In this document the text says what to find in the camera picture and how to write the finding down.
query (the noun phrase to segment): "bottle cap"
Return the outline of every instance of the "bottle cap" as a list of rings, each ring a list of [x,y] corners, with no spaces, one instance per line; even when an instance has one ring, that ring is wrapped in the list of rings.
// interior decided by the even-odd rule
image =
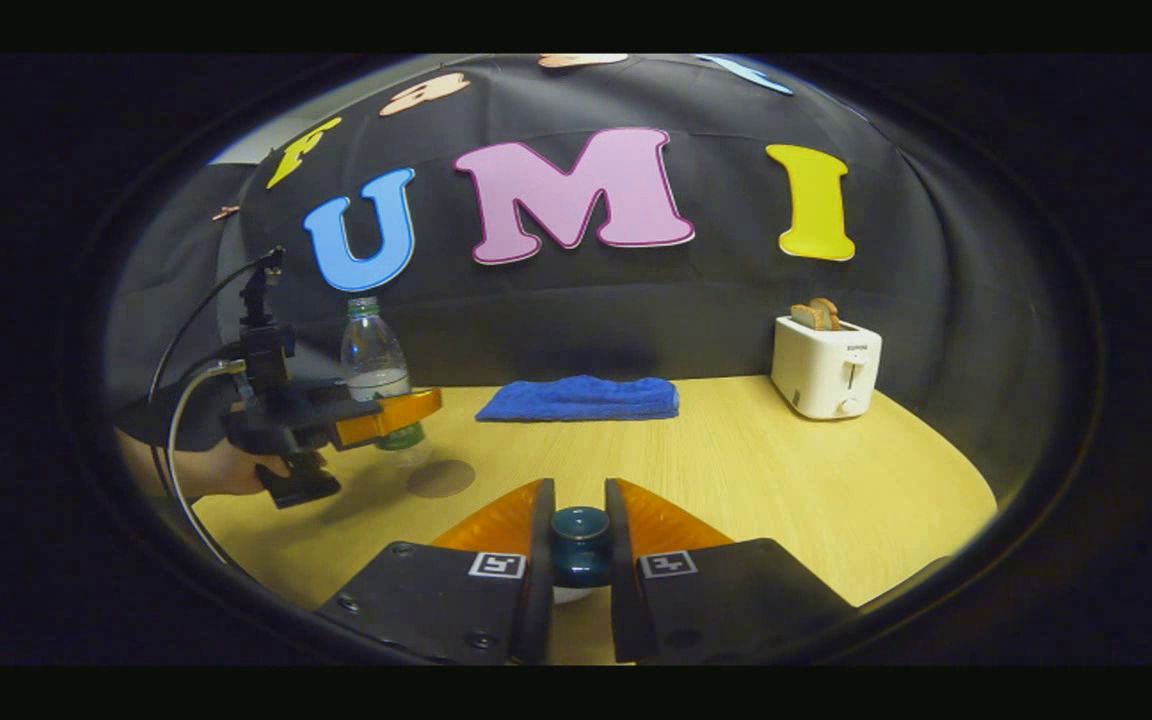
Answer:
[[[376,313],[380,310],[380,301],[376,297],[351,297],[349,300],[349,313]]]

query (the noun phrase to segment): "yellow letter f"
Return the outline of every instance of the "yellow letter f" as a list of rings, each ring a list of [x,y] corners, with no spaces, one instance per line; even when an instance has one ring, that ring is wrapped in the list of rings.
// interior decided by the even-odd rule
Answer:
[[[314,129],[311,129],[305,136],[301,137],[300,141],[291,143],[283,151],[283,160],[278,165],[278,169],[274,170],[274,177],[270,179],[270,183],[265,185],[265,190],[270,190],[279,181],[289,176],[291,170],[301,167],[301,156],[304,156],[308,151],[314,150],[314,145],[323,141],[323,132],[328,131],[335,126],[340,124],[340,118],[333,118],[328,122],[323,123]]]

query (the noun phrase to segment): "cable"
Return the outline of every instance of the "cable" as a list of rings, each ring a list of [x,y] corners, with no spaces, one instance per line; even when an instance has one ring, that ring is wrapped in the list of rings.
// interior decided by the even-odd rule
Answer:
[[[214,366],[207,367],[204,372],[200,372],[189,379],[189,384],[184,387],[184,392],[180,393],[177,407],[175,407],[175,412],[172,415],[172,429],[168,430],[168,476],[172,479],[172,494],[177,499],[177,502],[180,502],[180,510],[184,511],[185,518],[189,520],[189,525],[192,525],[195,532],[202,538],[202,543],[206,544],[207,550],[211,551],[212,555],[215,555],[215,560],[219,560],[220,564],[228,564],[229,562],[225,560],[220,550],[212,544],[207,533],[205,533],[204,529],[202,529],[200,524],[198,524],[198,520],[194,514],[192,507],[189,507],[189,503],[184,500],[184,493],[180,492],[180,478],[177,477],[177,473],[175,473],[175,438],[177,438],[180,418],[184,415],[185,402],[189,401],[189,396],[192,395],[194,391],[200,386],[200,384],[209,381],[211,378],[242,373],[244,370],[247,370],[245,361],[233,359],[228,361],[228,363],[217,363]]]
[[[234,270],[234,272],[230,273],[226,279],[223,279],[223,281],[220,281],[219,285],[215,285],[215,287],[212,288],[210,293],[207,293],[207,297],[204,297],[202,302],[198,302],[198,305],[194,309],[194,312],[189,314],[189,318],[185,320],[185,323],[183,325],[180,325],[177,334],[175,334],[175,336],[172,339],[172,342],[168,343],[166,350],[162,351],[162,356],[159,357],[159,366],[154,369],[154,379],[151,379],[150,381],[150,392],[145,397],[145,406],[150,411],[151,416],[154,412],[154,393],[157,392],[157,389],[159,389],[159,382],[162,381],[162,372],[166,369],[166,366],[168,366],[168,361],[172,359],[172,355],[175,351],[175,348],[177,348],[180,340],[182,340],[184,333],[187,332],[187,329],[189,329],[189,325],[195,323],[195,320],[198,318],[198,314],[202,314],[202,310],[204,310],[204,308],[211,302],[212,297],[219,295],[219,293],[223,290],[225,286],[228,286],[229,282],[233,282],[234,278],[237,278],[238,275],[247,273],[248,270],[255,268],[255,266],[257,265],[266,263],[270,258],[274,258],[276,253],[282,251],[283,251],[282,245],[275,247],[274,250],[270,250],[265,255],[262,255],[260,258],[251,260],[247,265],[243,265],[242,268]],[[154,460],[154,470],[157,470],[157,473],[159,473],[159,482],[162,483],[162,491],[168,492],[170,494],[168,488],[168,479],[166,479],[166,475],[162,473],[162,464],[159,461],[159,447],[156,447],[154,444],[150,444],[150,457]]]

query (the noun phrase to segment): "blue letter u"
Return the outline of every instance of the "blue letter u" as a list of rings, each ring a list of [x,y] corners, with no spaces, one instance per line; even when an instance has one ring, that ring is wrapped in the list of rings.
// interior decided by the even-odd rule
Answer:
[[[403,168],[385,173],[362,187],[361,195],[374,203],[376,220],[380,225],[380,250],[365,260],[355,258],[349,251],[344,232],[348,197],[326,200],[305,217],[305,229],[314,242],[319,272],[329,286],[342,291],[365,291],[392,281],[403,272],[416,248],[404,191],[412,177],[416,177],[416,172]]]

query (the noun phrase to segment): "white cable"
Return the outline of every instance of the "white cable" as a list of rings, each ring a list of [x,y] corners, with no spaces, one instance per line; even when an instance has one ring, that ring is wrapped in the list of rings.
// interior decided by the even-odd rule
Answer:
[[[221,555],[220,550],[211,544],[207,539],[207,533],[202,532],[200,525],[198,525],[198,520],[194,514],[192,507],[184,501],[184,493],[180,492],[180,478],[175,473],[175,435],[177,435],[177,429],[180,427],[180,418],[184,415],[184,404],[189,400],[189,395],[194,393],[195,388],[200,386],[200,384],[209,381],[211,378],[217,378],[220,376],[233,376],[236,373],[242,373],[247,370],[247,362],[242,359],[228,361],[228,363],[218,363],[214,366],[207,367],[204,372],[196,374],[191,381],[185,386],[184,392],[180,393],[180,400],[177,401],[177,409],[172,415],[172,429],[168,430],[168,478],[172,480],[172,491],[177,497],[180,502],[180,510],[184,511],[184,516],[189,520],[189,524],[192,525],[195,532],[202,538],[202,543],[206,544],[207,550],[211,551],[212,555],[215,555],[215,560],[220,561],[220,564],[228,564],[225,561],[225,556]]]

